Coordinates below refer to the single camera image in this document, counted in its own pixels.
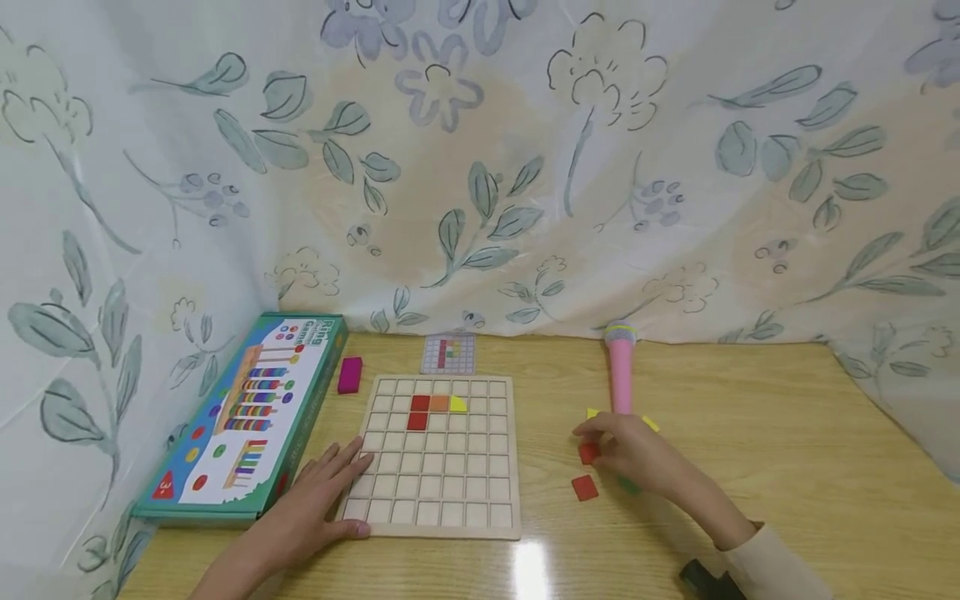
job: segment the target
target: pink microphone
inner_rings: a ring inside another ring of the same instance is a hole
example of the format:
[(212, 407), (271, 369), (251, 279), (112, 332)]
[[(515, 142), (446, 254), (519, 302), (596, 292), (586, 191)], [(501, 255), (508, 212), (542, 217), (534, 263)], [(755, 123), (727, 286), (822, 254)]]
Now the pink microphone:
[(636, 329), (626, 321), (614, 321), (607, 325), (603, 339), (610, 350), (613, 411), (620, 415), (631, 415), (634, 412), (630, 385), (631, 365), (636, 346)]

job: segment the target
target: toy box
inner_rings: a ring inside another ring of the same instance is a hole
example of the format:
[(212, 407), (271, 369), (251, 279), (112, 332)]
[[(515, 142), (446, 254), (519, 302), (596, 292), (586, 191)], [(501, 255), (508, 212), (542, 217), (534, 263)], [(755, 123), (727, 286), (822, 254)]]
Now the toy box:
[(297, 472), (347, 335), (339, 315), (261, 315), (133, 515), (218, 527), (263, 515)]

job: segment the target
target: child's hand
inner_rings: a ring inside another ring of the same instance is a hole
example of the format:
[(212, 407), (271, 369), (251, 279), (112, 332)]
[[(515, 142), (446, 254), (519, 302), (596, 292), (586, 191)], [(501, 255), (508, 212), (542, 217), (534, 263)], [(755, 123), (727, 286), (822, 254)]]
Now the child's hand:
[(612, 437), (602, 444), (593, 465), (616, 471), (645, 492), (677, 504), (687, 483), (700, 475), (677, 448), (637, 415), (600, 413), (573, 430), (573, 435), (582, 436), (585, 442), (600, 442), (604, 434)]
[(274, 573), (305, 562), (336, 540), (369, 536), (370, 525), (364, 521), (326, 520), (341, 492), (373, 460), (368, 454), (350, 462), (362, 443), (358, 437), (343, 449), (333, 444), (319, 459), (307, 462), (290, 490), (241, 536), (241, 551), (252, 553), (262, 568)]

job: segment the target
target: wooden table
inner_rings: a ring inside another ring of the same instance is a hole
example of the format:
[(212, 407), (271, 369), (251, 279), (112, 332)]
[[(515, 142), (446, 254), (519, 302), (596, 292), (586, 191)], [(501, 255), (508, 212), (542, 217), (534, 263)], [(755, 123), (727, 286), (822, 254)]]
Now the wooden table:
[[(360, 393), (331, 389), (307, 454), (356, 435), (373, 377), (417, 372), (422, 345), (352, 335)], [(481, 337), (477, 349), (478, 372), (514, 378), (523, 539), (345, 543), (288, 572), (277, 598), (685, 598), (677, 573), (711, 551), (684, 516), (613, 482), (584, 503), (570, 486), (588, 468), (569, 431), (609, 405), (602, 344)], [(775, 524), (838, 598), (957, 597), (960, 493), (826, 348), (641, 343), (634, 390), (635, 409)], [(182, 600), (237, 535), (160, 531), (120, 598)]]

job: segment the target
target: magenta block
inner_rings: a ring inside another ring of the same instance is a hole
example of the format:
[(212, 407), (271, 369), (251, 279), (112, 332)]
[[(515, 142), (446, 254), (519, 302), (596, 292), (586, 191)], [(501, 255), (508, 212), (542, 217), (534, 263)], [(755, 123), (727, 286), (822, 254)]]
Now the magenta block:
[(340, 381), (337, 383), (337, 394), (356, 394), (360, 391), (360, 371), (363, 370), (363, 359), (359, 356), (348, 356), (340, 366)]

